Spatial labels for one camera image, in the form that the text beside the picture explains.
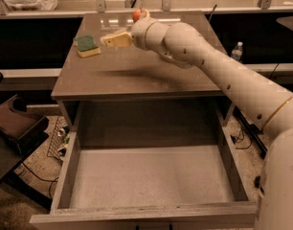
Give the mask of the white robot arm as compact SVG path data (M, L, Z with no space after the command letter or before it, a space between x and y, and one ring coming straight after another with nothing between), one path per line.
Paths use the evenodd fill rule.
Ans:
M293 93L210 45L194 27L145 17L130 31L101 38L108 47L131 44L181 67L196 66L273 139L259 184L255 230L293 230Z

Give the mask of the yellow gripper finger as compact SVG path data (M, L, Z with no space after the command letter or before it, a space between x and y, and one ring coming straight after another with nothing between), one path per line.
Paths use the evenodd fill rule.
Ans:
M106 36L103 43L107 47L129 47L132 40L129 34L116 34Z
M123 29L112 34L104 35L100 38L101 44L121 44L127 40L131 40L131 33Z

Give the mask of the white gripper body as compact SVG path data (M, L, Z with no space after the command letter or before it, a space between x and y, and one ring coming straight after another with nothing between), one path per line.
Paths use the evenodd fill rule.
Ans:
M153 50L156 46L157 35L154 31L157 20L146 17L136 21L131 27L133 43L143 50Z

